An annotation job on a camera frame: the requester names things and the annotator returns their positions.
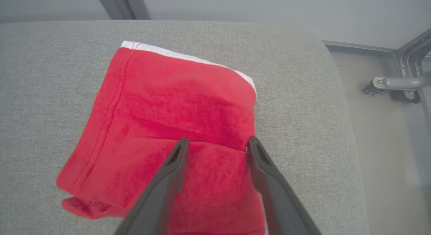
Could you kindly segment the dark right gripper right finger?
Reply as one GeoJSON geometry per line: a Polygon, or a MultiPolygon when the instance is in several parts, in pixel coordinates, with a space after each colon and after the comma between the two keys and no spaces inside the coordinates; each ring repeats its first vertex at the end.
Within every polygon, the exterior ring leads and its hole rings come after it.
{"type": "Polygon", "coordinates": [[[320,235],[318,227],[257,137],[247,145],[254,187],[263,200],[270,235],[320,235]]]}

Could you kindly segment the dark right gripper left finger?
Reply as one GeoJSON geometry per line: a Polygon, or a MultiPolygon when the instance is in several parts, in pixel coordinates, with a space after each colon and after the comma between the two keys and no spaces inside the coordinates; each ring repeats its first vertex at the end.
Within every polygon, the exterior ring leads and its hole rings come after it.
{"type": "Polygon", "coordinates": [[[117,228],[116,235],[166,235],[187,170],[189,140],[180,139],[117,228]]]}

